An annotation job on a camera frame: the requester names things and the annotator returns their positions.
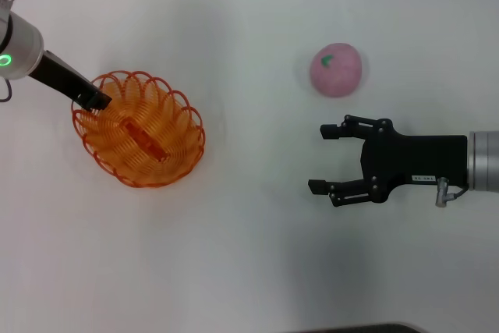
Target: orange plastic basket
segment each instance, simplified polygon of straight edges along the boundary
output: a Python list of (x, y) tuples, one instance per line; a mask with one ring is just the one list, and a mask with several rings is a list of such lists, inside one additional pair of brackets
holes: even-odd
[(73, 102), (71, 112), (85, 150), (102, 169), (131, 187), (166, 186), (194, 169), (206, 138), (184, 94), (144, 72), (111, 72), (93, 83), (111, 104), (87, 112)]

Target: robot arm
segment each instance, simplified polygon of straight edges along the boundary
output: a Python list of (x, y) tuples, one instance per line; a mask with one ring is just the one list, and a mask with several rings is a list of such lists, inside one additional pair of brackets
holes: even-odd
[(45, 51), (40, 31), (11, 12), (14, 1), (0, 0), (0, 76), (6, 80), (30, 76), (88, 111), (106, 108), (111, 98), (60, 58)]

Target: orange basket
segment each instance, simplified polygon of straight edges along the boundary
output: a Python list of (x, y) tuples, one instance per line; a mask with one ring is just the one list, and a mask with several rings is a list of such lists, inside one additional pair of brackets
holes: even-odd
[(102, 169), (131, 187), (166, 186), (194, 169), (206, 137), (184, 94), (145, 72), (111, 72), (93, 83), (111, 104), (87, 112), (73, 102), (71, 112), (85, 150)]

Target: pink ball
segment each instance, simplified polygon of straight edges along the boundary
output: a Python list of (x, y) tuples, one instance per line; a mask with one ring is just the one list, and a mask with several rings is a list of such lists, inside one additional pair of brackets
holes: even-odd
[(330, 44), (313, 58), (310, 67), (312, 85), (327, 97), (345, 97), (359, 86), (362, 62), (354, 47), (346, 43)]

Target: wire basket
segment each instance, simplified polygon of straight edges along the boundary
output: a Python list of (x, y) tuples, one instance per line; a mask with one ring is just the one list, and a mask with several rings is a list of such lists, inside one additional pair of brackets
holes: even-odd
[(102, 169), (137, 188), (166, 186), (194, 169), (206, 137), (184, 94), (145, 72), (111, 72), (93, 84), (111, 104), (87, 112), (73, 102), (71, 112), (85, 150)]

